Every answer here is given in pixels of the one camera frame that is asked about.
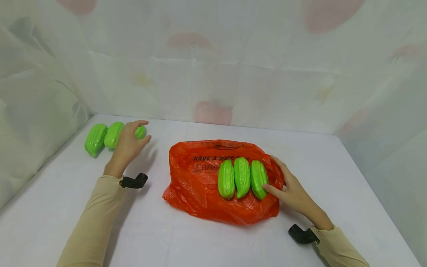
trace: white tabletop surface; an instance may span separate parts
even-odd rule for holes
[[[95,123],[131,117],[96,115],[0,212],[0,266],[55,266],[111,152],[84,149]],[[170,183],[168,152],[180,141],[227,139],[254,143],[282,159],[311,197],[340,226],[371,266],[420,266],[341,141],[332,135],[150,120],[152,141],[128,167],[149,180],[128,190],[114,223],[105,266],[325,266],[313,245],[288,235],[310,223],[281,207],[249,227],[192,217],[163,200]]]

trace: person's right hand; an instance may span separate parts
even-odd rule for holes
[[[280,159],[274,156],[270,157],[280,167],[285,177],[286,189],[282,191],[272,185],[264,184],[264,190],[277,197],[291,209],[307,217],[317,229],[331,230],[333,224],[327,214],[311,199],[288,167]]]

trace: plastic vegetable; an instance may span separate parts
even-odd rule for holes
[[[105,135],[107,134],[108,127],[103,124],[95,124],[89,131],[88,137],[85,142],[85,149],[92,157],[98,155],[99,150],[104,146]]]
[[[234,197],[234,168],[230,159],[219,167],[218,191],[219,195],[227,200]]]
[[[145,136],[145,127],[144,127],[144,125],[141,125],[141,126],[139,126],[138,127],[138,129],[136,129],[136,131],[135,131],[135,136],[136,136],[136,138],[137,139],[142,139],[142,138],[144,138],[144,136]]]
[[[264,164],[258,160],[253,160],[251,164],[251,187],[252,193],[263,200],[267,192],[263,189],[263,184],[268,184],[268,176]]]
[[[119,141],[120,133],[123,131],[123,128],[125,128],[125,124],[119,121],[110,125],[104,140],[104,144],[107,148],[116,149],[117,141]]]
[[[251,170],[245,158],[234,160],[234,180],[237,187],[237,198],[244,197],[251,186]]]

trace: finger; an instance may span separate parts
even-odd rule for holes
[[[126,124],[132,131],[136,131],[136,129],[142,125],[147,125],[148,121],[146,120],[136,120]]]
[[[147,135],[146,137],[142,138],[141,140],[138,140],[138,146],[143,149],[151,140],[151,135]]]
[[[273,155],[270,155],[270,158],[279,166],[280,170],[283,172],[283,175],[285,175],[285,178],[292,177],[292,173],[289,171],[286,164]]]
[[[267,191],[268,193],[270,193],[273,196],[277,197],[282,202],[286,202],[286,193],[283,192],[282,190],[279,190],[279,189],[277,189],[274,186],[269,185],[269,184],[263,184],[263,188],[264,188],[265,191]]]

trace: white curtain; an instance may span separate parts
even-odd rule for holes
[[[0,3],[0,208],[88,119],[31,15]]]

